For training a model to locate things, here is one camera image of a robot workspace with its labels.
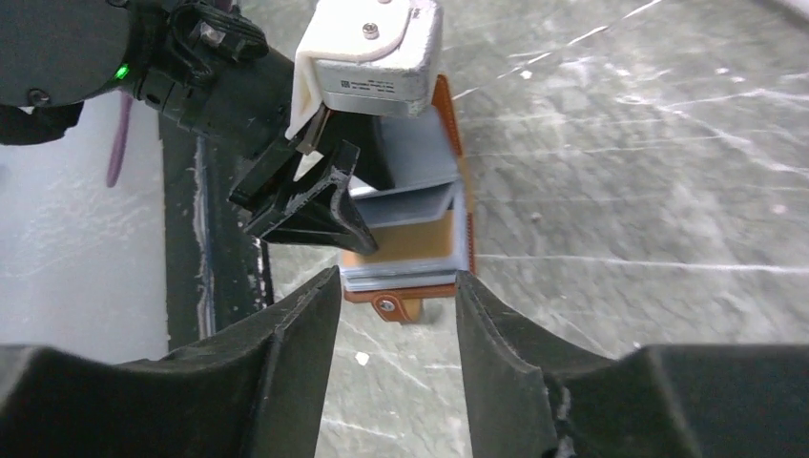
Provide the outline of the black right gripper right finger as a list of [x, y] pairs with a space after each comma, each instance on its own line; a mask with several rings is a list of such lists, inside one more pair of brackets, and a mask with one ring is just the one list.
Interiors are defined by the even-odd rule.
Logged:
[[612, 360], [468, 272], [456, 318], [476, 457], [804, 457], [804, 344], [651, 344]]

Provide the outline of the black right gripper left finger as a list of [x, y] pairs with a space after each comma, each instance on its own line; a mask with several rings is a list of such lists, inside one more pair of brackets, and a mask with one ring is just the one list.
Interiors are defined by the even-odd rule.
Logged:
[[1, 349], [5, 457], [311, 457], [341, 314], [337, 268], [164, 358]]

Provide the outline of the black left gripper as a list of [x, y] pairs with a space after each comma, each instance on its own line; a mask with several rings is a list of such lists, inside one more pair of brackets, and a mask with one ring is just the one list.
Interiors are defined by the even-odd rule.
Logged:
[[[365, 256], [378, 250], [348, 191], [353, 173], [386, 186], [377, 120], [320, 107], [287, 138], [293, 62], [258, 26], [209, 1], [130, 1], [126, 10], [134, 22], [127, 92], [245, 160], [228, 200], [252, 212], [247, 234]], [[306, 151], [329, 154], [296, 177]]]

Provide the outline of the brown leather card holder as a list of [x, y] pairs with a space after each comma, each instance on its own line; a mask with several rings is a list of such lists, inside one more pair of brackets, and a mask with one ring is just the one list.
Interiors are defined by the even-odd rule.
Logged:
[[395, 185], [351, 182], [379, 249], [341, 252], [342, 295], [385, 322], [416, 323], [426, 300], [452, 297], [457, 273], [475, 269], [473, 186], [447, 76], [438, 75], [422, 115], [385, 118], [381, 134]]

